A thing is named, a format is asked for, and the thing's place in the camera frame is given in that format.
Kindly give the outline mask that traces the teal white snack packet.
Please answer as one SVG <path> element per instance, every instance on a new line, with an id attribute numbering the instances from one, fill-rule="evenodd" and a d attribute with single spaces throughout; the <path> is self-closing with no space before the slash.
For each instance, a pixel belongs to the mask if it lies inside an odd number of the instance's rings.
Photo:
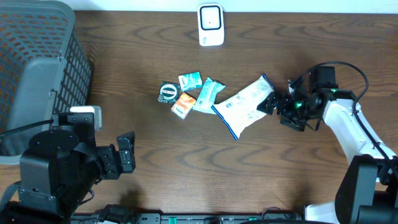
<path id="1" fill-rule="evenodd" d="M 217 94 L 224 88 L 225 86 L 223 84 L 208 77 L 201 89 L 195 105 L 193 106 L 193 110 L 202 113 L 215 114 L 211 107 L 215 103 Z"/>

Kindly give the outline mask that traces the small orange candy box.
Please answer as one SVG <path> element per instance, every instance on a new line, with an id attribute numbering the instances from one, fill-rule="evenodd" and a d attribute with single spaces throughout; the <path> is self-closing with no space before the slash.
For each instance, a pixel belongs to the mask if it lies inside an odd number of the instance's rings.
<path id="1" fill-rule="evenodd" d="M 185 119 L 196 103 L 196 99 L 187 93 L 182 93 L 171 107 L 171 112 L 181 119 Z"/>

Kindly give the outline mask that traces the small teal candy box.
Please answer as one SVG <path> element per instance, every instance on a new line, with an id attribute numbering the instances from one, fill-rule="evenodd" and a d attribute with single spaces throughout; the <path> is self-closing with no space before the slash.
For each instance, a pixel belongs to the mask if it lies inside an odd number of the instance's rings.
<path id="1" fill-rule="evenodd" d="M 200 72 L 187 73 L 178 77 L 180 88 L 183 92 L 201 88 L 203 81 Z"/>

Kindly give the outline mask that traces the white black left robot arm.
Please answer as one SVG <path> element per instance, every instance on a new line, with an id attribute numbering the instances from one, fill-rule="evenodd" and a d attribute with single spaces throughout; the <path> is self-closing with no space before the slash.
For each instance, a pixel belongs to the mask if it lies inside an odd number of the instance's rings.
<path id="1" fill-rule="evenodd" d="M 94 113 L 53 114 L 48 123 L 20 158 L 21 180 L 2 196 L 1 223 L 70 223 L 94 185 L 136 168 L 134 132 L 97 146 Z"/>

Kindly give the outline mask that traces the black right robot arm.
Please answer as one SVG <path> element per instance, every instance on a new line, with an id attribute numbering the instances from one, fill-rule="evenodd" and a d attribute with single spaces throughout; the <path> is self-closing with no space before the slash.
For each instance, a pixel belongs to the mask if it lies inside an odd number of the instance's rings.
<path id="1" fill-rule="evenodd" d="M 309 68 L 289 83 L 285 95 L 272 91 L 257 110 L 277 113 L 281 124 L 304 131 L 308 121 L 325 123 L 334 133 L 349 167 L 332 202 L 307 205 L 306 222 L 397 223 L 397 155 L 363 115 L 360 97 L 336 83 L 336 62 Z"/>

